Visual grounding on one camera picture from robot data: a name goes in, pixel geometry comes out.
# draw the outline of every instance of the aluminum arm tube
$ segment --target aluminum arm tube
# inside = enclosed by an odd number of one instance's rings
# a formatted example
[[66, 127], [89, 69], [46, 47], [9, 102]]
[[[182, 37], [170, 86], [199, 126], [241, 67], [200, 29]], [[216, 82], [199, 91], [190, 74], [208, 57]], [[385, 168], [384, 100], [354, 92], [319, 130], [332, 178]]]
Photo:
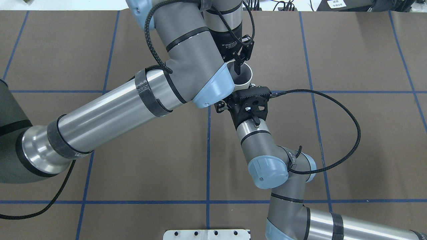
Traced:
[[307, 239], [422, 240], [423, 238], [419, 238], [415, 232], [410, 230], [402, 230], [339, 214], [310, 209], [310, 230]]

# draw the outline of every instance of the blue tape line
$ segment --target blue tape line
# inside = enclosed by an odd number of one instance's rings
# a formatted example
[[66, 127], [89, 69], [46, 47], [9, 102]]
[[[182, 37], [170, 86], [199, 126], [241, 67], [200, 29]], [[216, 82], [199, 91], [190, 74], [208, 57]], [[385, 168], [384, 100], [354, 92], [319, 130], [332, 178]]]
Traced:
[[113, 32], [113, 40], [111, 41], [110, 56], [108, 57], [107, 71], [105, 73], [104, 88], [102, 89], [103, 95], [106, 93], [106, 90], [107, 90], [108, 75], [110, 74], [111, 59], [113, 58], [114, 42], [116, 41], [116, 33], [117, 33], [117, 25], [119, 23], [119, 17], [120, 17], [120, 11], [117, 11], [116, 23], [114, 25], [114, 32]]
[[135, 205], [165, 205], [165, 204], [206, 204], [205, 200], [146, 200], [146, 201], [86, 201], [86, 204], [135, 204]]
[[269, 204], [270, 200], [211, 200], [211, 204]]
[[412, 94], [412, 91], [319, 91], [324, 94]]
[[206, 229], [210, 229], [211, 200], [211, 106], [208, 107], [208, 146], [206, 154]]
[[420, 102], [418, 101], [418, 97], [417, 97], [417, 94], [415, 92], [414, 84], [412, 82], [411, 75], [409, 74], [408, 66], [406, 65], [405, 57], [403, 56], [402, 49], [400, 47], [398, 35], [396, 34], [395, 24], [393, 22], [392, 12], [390, 10], [389, 10], [389, 17], [390, 17], [390, 22], [391, 22], [392, 28], [393, 28], [393, 34], [395, 35], [396, 44], [397, 44], [397, 47], [399, 49], [399, 54], [402, 58], [403, 66], [405, 67], [406, 75], [408, 77], [409, 84], [411, 85], [411, 89], [412, 89], [412, 92], [414, 94], [415, 102], [417, 103], [418, 111], [420, 112], [420, 115], [421, 115], [421, 120], [424, 124], [424, 129], [427, 132], [427, 123], [426, 123], [426, 120], [424, 118], [424, 114], [423, 114], [423, 111], [421, 109]]
[[376, 202], [427, 202], [427, 199], [343, 199], [332, 200], [333, 203], [376, 203]]
[[[0, 204], [49, 204], [50, 200], [0, 200]], [[81, 204], [81, 201], [56, 200], [55, 204]]]
[[104, 93], [103, 90], [11, 90], [12, 93]]
[[24, 30], [24, 26], [28, 18], [28, 15], [29, 15], [29, 11], [27, 11], [27, 13], [25, 14], [25, 18], [24, 18], [24, 21], [22, 22], [21, 29], [19, 30], [19, 34], [18, 34], [18, 37], [16, 38], [15, 45], [13, 46], [12, 53], [10, 54], [9, 62], [7, 62], [6, 69], [4, 70], [3, 81], [6, 81], [7, 72], [9, 71], [9, 67], [10, 67], [10, 64], [12, 63], [13, 55], [15, 55], [16, 48], [18, 47], [19, 39], [21, 38], [22, 32]]
[[[307, 65], [308, 82], [310, 84], [310, 89], [313, 90], [313, 82], [312, 82], [312, 79], [311, 79], [310, 62], [308, 60], [307, 44], [306, 44], [306, 41], [305, 41], [305, 34], [304, 34], [304, 25], [303, 25], [303, 21], [302, 21], [302, 14], [301, 14], [301, 12], [298, 12], [298, 13], [299, 13], [299, 22], [300, 22], [300, 26], [301, 26], [302, 43], [303, 43], [303, 46], [304, 46], [305, 63]], [[320, 145], [320, 150], [322, 152], [322, 164], [323, 164], [323, 167], [326, 167], [325, 156], [324, 156], [324, 153], [323, 153], [322, 136], [320, 135], [319, 119], [317, 117], [317, 108], [316, 108], [316, 101], [315, 101], [315, 98], [314, 98], [314, 94], [311, 94], [311, 101], [313, 103], [314, 119], [316, 121], [316, 128], [317, 128], [317, 137], [318, 137], [318, 141], [319, 141], [319, 145]], [[324, 179], [325, 179], [325, 188], [326, 188], [326, 197], [328, 198], [328, 207], [329, 207], [329, 211], [332, 212], [332, 204], [330, 202], [330, 191], [329, 191], [328, 175], [327, 175], [326, 171], [323, 172], [323, 176], [324, 176]]]
[[89, 180], [91, 178], [92, 163], [94, 161], [94, 155], [95, 155], [95, 151], [93, 151], [91, 153], [91, 158], [89, 160], [88, 174], [86, 176], [86, 183], [85, 183], [85, 191], [83, 192], [82, 207], [80, 208], [79, 223], [77, 225], [76, 240], [79, 240], [79, 238], [80, 238], [80, 230], [82, 229], [83, 214], [85, 212], [86, 197], [88, 195]]

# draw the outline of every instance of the black cable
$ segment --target black cable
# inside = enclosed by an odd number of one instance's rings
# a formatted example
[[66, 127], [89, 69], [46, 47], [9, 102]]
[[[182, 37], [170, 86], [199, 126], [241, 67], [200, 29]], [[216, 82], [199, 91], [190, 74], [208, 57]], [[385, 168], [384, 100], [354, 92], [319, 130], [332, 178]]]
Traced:
[[61, 194], [62, 190], [64, 189], [65, 185], [67, 184], [68, 178], [70, 177], [71, 171], [73, 170], [75, 163], [76, 163], [75, 160], [73, 160], [71, 162], [71, 165], [70, 165], [70, 168], [68, 169], [67, 175], [65, 176], [65, 179], [62, 182], [62, 185], [59, 188], [58, 192], [53, 197], [53, 199], [50, 201], [50, 203], [45, 208], [43, 208], [41, 211], [38, 211], [38, 212], [33, 213], [33, 214], [23, 215], [23, 216], [10, 216], [10, 215], [0, 214], [0, 218], [1, 219], [7, 219], [7, 220], [22, 220], [22, 219], [27, 219], [27, 218], [31, 218], [31, 217], [36, 217], [36, 216], [46, 212], [55, 203], [55, 201], [58, 199], [59, 195]]
[[320, 95], [322, 97], [325, 97], [329, 100], [331, 100], [332, 102], [336, 103], [338, 106], [340, 106], [349, 116], [350, 118], [353, 120], [354, 124], [356, 125], [356, 130], [357, 130], [357, 138], [356, 138], [356, 142], [354, 143], [353, 148], [340, 160], [338, 160], [337, 162], [335, 162], [334, 164], [331, 164], [327, 167], [321, 168], [321, 169], [317, 169], [317, 170], [312, 170], [312, 171], [296, 171], [293, 170], [291, 168], [289, 168], [289, 171], [292, 173], [296, 173], [296, 174], [313, 174], [313, 173], [321, 173], [324, 171], [327, 171], [331, 168], [334, 168], [336, 166], [338, 166], [339, 164], [343, 163], [345, 160], [347, 160], [353, 153], [354, 151], [356, 151], [357, 147], [359, 146], [360, 143], [360, 136], [361, 136], [361, 131], [360, 131], [360, 126], [359, 123], [357, 122], [356, 118], [353, 116], [353, 114], [340, 102], [338, 102], [336, 99], [334, 99], [331, 96], [328, 96], [326, 94], [323, 94], [321, 92], [318, 91], [314, 91], [314, 90], [310, 90], [310, 89], [294, 89], [294, 90], [289, 90], [289, 91], [283, 91], [283, 92], [279, 92], [279, 93], [274, 93], [270, 95], [270, 98], [274, 98], [274, 97], [279, 97], [285, 94], [289, 94], [289, 93], [295, 93], [295, 92], [308, 92], [308, 93], [313, 93], [313, 94], [317, 94]]
[[311, 8], [311, 10], [314, 12], [313, 4], [311, 3], [311, 0], [310, 0], [310, 8]]
[[147, 15], [147, 18], [145, 19], [145, 24], [144, 24], [144, 34], [145, 34], [145, 40], [147, 41], [147, 46], [150, 49], [151, 54], [153, 55], [154, 59], [159, 64], [159, 66], [169, 74], [173, 73], [173, 71], [172, 71], [172, 69], [168, 68], [165, 63], [162, 62], [162, 60], [160, 59], [156, 50], [154, 49], [153, 44], [151, 42], [151, 38], [150, 38], [149, 26], [150, 26], [151, 18], [154, 16], [154, 13], [155, 13], [155, 11], [157, 11], [157, 9], [159, 9], [163, 6], [172, 4], [172, 3], [179, 3], [179, 2], [182, 2], [182, 3], [200, 3], [200, 0], [168, 0], [168, 1], [164, 1], [164, 2], [161, 2], [159, 4], [156, 4], [148, 12], [148, 15]]
[[276, 7], [277, 7], [277, 5], [279, 5], [279, 3], [283, 3], [283, 8], [285, 8], [285, 2], [284, 1], [278, 1], [277, 3], [276, 3], [276, 5], [274, 6], [274, 8], [273, 8], [273, 11], [274, 10], [276, 10]]
[[295, 158], [298, 158], [298, 156], [301, 154], [302, 146], [299, 146], [298, 152], [295, 154]]

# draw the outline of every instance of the black ring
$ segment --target black ring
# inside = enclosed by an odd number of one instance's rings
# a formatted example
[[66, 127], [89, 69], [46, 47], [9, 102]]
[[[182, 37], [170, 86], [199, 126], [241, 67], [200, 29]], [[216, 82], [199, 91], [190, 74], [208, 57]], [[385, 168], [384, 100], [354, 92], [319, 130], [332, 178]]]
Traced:
[[307, 227], [305, 228], [304, 240], [308, 239], [308, 234], [310, 233], [310, 208], [307, 208]]
[[176, 45], [180, 44], [181, 42], [184, 42], [185, 40], [199, 34], [202, 32], [208, 32], [209, 28], [207, 26], [203, 26], [200, 28], [196, 28], [192, 31], [187, 32], [186, 34], [183, 34], [182, 36], [178, 37], [177, 39], [173, 40], [171, 43], [169, 43], [166, 46], [166, 51], [170, 51], [173, 47], [175, 47]]
[[297, 202], [297, 203], [303, 203], [304, 202], [304, 200], [302, 200], [302, 199], [295, 199], [295, 198], [285, 197], [285, 196], [281, 196], [281, 195], [278, 195], [278, 194], [275, 194], [275, 193], [271, 193], [271, 196], [275, 197], [275, 198], [278, 198], [278, 199], [281, 199], [281, 200], [289, 201], [289, 202]]
[[248, 137], [250, 137], [250, 136], [252, 136], [252, 135], [255, 135], [255, 134], [257, 134], [257, 133], [268, 133], [268, 134], [270, 134], [270, 135], [271, 135], [271, 133], [270, 133], [269, 131], [266, 131], [266, 130], [258, 130], [258, 131], [254, 131], [254, 132], [251, 132], [251, 133], [247, 134], [245, 137], [243, 137], [243, 138], [242, 138], [242, 140], [240, 141], [240, 144], [242, 145], [242, 144], [243, 144], [243, 142], [244, 142]]
[[9, 86], [7, 85], [7, 83], [3, 79], [0, 78], [0, 82], [4, 83], [6, 85], [6, 87], [9, 88]]
[[[230, 10], [227, 10], [227, 11], [220, 11], [220, 13], [221, 13], [222, 15], [229, 14], [229, 13], [232, 13], [232, 12], [236, 11], [236, 10], [237, 10], [237, 9], [239, 9], [240, 7], [242, 7], [242, 2], [240, 2], [240, 4], [239, 4], [239, 5], [235, 6], [234, 8], [232, 8], [232, 9], [230, 9]], [[210, 13], [210, 14], [218, 15], [218, 14], [216, 13], [216, 11], [214, 11], [214, 10], [210, 10], [210, 9], [208, 9], [208, 10], [206, 10], [206, 12], [208, 12], [208, 13]]]
[[159, 99], [153, 94], [150, 85], [148, 84], [145, 71], [139, 71], [135, 75], [135, 87], [139, 97], [144, 103], [145, 107], [156, 117], [166, 116], [172, 112], [163, 106]]
[[333, 221], [332, 240], [344, 240], [344, 223], [342, 216], [336, 213], [330, 213]]
[[422, 232], [417, 232], [417, 231], [414, 231], [414, 230], [411, 230], [411, 231], [413, 231], [417, 235], [417, 237], [418, 237], [419, 240], [427, 240], [427, 235], [426, 234], [424, 234]]
[[80, 157], [83, 157], [84, 155], [90, 154], [90, 152], [81, 152], [73, 148], [70, 144], [67, 143], [67, 141], [62, 136], [61, 132], [59, 131], [59, 120], [65, 116], [61, 115], [58, 117], [56, 121], [52, 121], [47, 125], [47, 139], [52, 146], [53, 150], [55, 150], [56, 153], [61, 155], [64, 158], [68, 159], [77, 159]]
[[8, 133], [14, 132], [16, 130], [27, 128], [27, 127], [32, 127], [32, 124], [28, 119], [17, 121], [14, 123], [9, 123], [7, 125], [0, 127], [0, 137]]
[[172, 92], [175, 94], [176, 98], [178, 98], [178, 100], [181, 103], [187, 103], [187, 101], [185, 101], [185, 99], [181, 96], [181, 94], [178, 92], [178, 90], [175, 87], [175, 84], [173, 84], [172, 79], [170, 78], [170, 75], [168, 72], [164, 71], [164, 76], [166, 77], [166, 81], [167, 83], [169, 83], [170, 89], [172, 89]]

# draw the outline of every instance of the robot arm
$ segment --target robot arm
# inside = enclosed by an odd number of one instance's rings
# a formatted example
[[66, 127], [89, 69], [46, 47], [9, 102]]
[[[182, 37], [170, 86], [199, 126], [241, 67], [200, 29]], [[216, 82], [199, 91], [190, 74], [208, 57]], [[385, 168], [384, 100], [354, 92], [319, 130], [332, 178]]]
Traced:
[[[141, 27], [152, 5], [164, 3], [127, 2]], [[239, 38], [241, 2], [213, 1]], [[199, 108], [216, 103], [217, 112], [228, 108], [231, 113], [255, 185], [272, 189], [268, 240], [427, 239], [418, 232], [304, 206], [305, 184], [314, 174], [288, 172], [288, 166], [297, 171], [314, 170], [314, 160], [274, 142], [265, 122], [271, 92], [266, 87], [248, 88], [252, 71], [243, 61], [250, 58], [252, 47], [239, 45], [231, 37], [217, 12], [210, 10], [211, 4], [208, 0], [171, 3], [159, 8], [150, 21], [170, 55], [165, 65], [172, 73], [143, 69], [134, 79], [47, 126], [32, 126], [7, 85], [0, 82], [0, 105], [7, 106], [0, 111], [0, 182], [27, 183], [55, 176], [72, 160], [186, 102], [193, 101]], [[243, 42], [253, 46], [251, 37], [244, 38]]]
[[[1, 136], [0, 182], [26, 183], [55, 176], [72, 160], [188, 101], [203, 108], [233, 91], [233, 80], [196, 4], [164, 6], [154, 21], [170, 55], [166, 65], [173, 73], [141, 70], [135, 79], [48, 126], [20, 128]], [[10, 129], [28, 119], [7, 86], [0, 85], [2, 105], [9, 106], [1, 113], [5, 119], [1, 126]]]

